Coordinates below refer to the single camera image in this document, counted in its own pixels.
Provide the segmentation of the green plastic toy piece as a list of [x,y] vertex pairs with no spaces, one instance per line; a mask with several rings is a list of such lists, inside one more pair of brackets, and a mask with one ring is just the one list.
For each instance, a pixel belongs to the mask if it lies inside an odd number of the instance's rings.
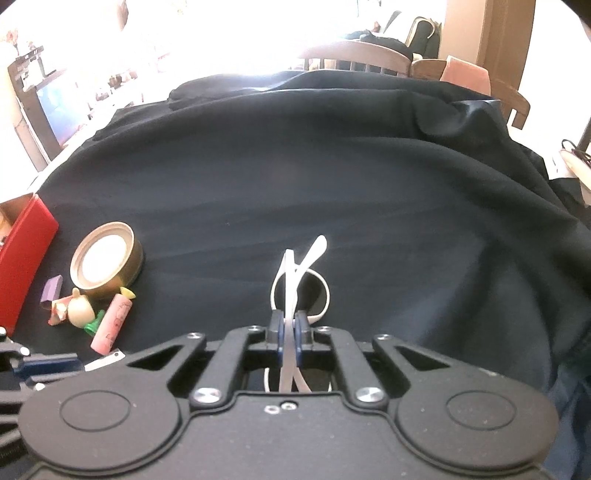
[[97,330],[98,330],[103,318],[104,318],[104,315],[105,315],[105,311],[99,310],[96,317],[91,322],[86,324],[83,327],[83,330],[91,337],[94,337],[97,333]]

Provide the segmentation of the cream round wooden toy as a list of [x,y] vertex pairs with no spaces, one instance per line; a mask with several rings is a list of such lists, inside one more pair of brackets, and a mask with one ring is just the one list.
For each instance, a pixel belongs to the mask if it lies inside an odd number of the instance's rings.
[[68,321],[76,328],[84,328],[96,317],[94,309],[87,295],[78,288],[73,288],[67,306]]

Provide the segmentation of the pink cylindrical tube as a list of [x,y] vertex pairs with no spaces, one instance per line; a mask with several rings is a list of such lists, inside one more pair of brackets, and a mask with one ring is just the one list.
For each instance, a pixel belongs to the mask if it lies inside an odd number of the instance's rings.
[[102,356],[111,352],[131,307],[132,300],[126,295],[119,293],[113,297],[91,341],[93,351]]

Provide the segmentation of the purple small block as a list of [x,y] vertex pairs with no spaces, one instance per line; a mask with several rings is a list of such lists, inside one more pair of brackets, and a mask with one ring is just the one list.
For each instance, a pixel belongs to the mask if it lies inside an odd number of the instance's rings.
[[46,281],[40,297],[40,305],[43,309],[50,310],[52,303],[60,298],[62,285],[62,275],[56,275]]

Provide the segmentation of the red metal tin box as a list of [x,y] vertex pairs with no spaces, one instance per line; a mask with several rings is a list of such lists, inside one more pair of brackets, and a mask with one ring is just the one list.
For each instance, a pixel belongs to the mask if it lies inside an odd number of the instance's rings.
[[3,202],[1,213],[11,225],[1,247],[1,326],[12,335],[59,224],[42,199],[33,193]]

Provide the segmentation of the dark navy table cloth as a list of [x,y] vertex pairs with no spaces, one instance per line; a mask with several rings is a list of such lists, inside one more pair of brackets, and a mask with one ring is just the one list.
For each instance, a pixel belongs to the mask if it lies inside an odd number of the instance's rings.
[[[43,182],[58,231],[15,339],[92,357],[39,299],[97,226],[144,249],[125,358],[33,393],[32,479],[586,479],[590,209],[461,87],[322,70],[187,82]],[[280,393],[283,253],[329,310]]]

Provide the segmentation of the dark cabinet with blue panel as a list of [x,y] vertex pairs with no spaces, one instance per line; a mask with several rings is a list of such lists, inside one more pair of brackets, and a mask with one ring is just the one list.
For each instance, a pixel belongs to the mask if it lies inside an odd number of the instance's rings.
[[16,135],[38,171],[56,159],[90,113],[73,77],[46,68],[43,53],[42,46],[34,47],[7,67],[18,114]]

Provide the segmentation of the wooden dining chair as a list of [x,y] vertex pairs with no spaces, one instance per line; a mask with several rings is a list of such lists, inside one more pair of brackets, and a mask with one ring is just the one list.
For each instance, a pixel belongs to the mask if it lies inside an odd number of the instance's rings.
[[[446,60],[420,59],[411,61],[402,54],[388,48],[361,41],[342,40],[331,44],[321,44],[301,52],[304,70],[310,69],[311,60],[318,60],[318,68],[325,69],[326,60],[349,62],[349,69],[362,64],[367,71],[378,67],[381,72],[389,70],[401,77],[440,81]],[[492,93],[490,96],[501,103],[501,111],[506,120],[515,112],[512,126],[522,129],[530,113],[530,103],[514,87],[495,79],[489,72]]]

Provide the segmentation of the pink towel on chair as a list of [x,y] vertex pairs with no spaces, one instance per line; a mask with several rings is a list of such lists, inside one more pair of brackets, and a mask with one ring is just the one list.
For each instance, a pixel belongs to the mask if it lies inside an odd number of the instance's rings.
[[451,55],[447,57],[440,80],[483,95],[490,96],[492,93],[491,79],[487,69]]

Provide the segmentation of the dark green sofa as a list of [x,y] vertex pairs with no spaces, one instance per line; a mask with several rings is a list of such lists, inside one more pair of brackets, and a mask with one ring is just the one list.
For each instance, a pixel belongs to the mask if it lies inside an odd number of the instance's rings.
[[417,17],[411,24],[410,44],[396,38],[379,36],[370,30],[361,30],[346,35],[346,40],[361,41],[396,51],[411,61],[437,59],[441,43],[441,27],[425,17]]

